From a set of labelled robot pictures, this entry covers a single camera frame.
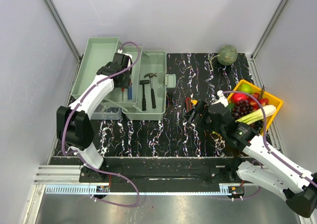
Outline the blue handled screwdriver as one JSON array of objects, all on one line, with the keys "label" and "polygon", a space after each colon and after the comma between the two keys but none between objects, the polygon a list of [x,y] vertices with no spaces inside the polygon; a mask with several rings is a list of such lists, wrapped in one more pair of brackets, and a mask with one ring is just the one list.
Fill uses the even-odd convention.
[{"label": "blue handled screwdriver", "polygon": [[127,94],[127,99],[132,100],[133,97],[133,89],[132,89],[132,83],[128,87],[128,94]]}]

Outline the black rubber mallet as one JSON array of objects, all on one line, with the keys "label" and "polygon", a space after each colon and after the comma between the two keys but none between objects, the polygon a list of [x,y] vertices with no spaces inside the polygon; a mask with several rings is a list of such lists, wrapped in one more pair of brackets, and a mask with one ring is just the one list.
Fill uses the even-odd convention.
[{"label": "black rubber mallet", "polygon": [[145,96],[145,85],[149,84],[149,80],[140,80],[139,84],[142,86],[142,111],[146,111],[146,96]]}]

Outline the clear and green toolbox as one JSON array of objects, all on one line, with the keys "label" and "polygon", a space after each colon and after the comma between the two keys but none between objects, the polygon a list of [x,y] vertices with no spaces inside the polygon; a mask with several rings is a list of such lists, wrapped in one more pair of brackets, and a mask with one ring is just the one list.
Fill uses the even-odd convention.
[{"label": "clear and green toolbox", "polygon": [[145,51],[118,37],[89,38],[71,92],[73,117],[104,119],[101,109],[119,108],[129,120],[163,120],[166,94],[176,86],[166,52]]}]

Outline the steel claw hammer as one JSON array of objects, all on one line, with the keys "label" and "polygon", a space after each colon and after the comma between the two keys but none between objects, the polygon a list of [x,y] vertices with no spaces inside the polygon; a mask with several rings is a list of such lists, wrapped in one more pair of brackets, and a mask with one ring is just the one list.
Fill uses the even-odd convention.
[{"label": "steel claw hammer", "polygon": [[151,99],[152,99],[152,108],[156,108],[156,99],[155,99],[155,92],[154,92],[154,85],[153,85],[153,77],[157,77],[156,73],[148,73],[144,76],[144,78],[148,77],[150,79],[150,86],[151,86]]}]

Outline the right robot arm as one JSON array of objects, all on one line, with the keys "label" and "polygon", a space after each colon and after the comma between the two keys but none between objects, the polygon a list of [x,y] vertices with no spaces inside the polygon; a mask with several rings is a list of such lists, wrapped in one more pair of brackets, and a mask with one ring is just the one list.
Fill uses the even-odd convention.
[{"label": "right robot arm", "polygon": [[279,196],[296,214],[309,218],[317,207],[317,175],[277,151],[251,126],[236,122],[222,103],[198,101],[184,114],[188,123],[221,135],[226,144],[254,158],[266,168],[238,159],[225,170],[231,182],[249,181]]}]

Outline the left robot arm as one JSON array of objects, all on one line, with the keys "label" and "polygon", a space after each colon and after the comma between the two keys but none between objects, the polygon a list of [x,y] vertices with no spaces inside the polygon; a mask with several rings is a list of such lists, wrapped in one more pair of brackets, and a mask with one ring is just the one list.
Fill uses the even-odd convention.
[{"label": "left robot arm", "polygon": [[91,117],[101,101],[114,90],[129,86],[132,55],[119,51],[113,60],[102,66],[83,94],[69,106],[61,106],[56,111],[56,135],[61,141],[65,156],[76,154],[83,163],[91,168],[90,176],[97,182],[107,177],[103,167],[104,159],[98,153],[94,143],[94,131]]}]

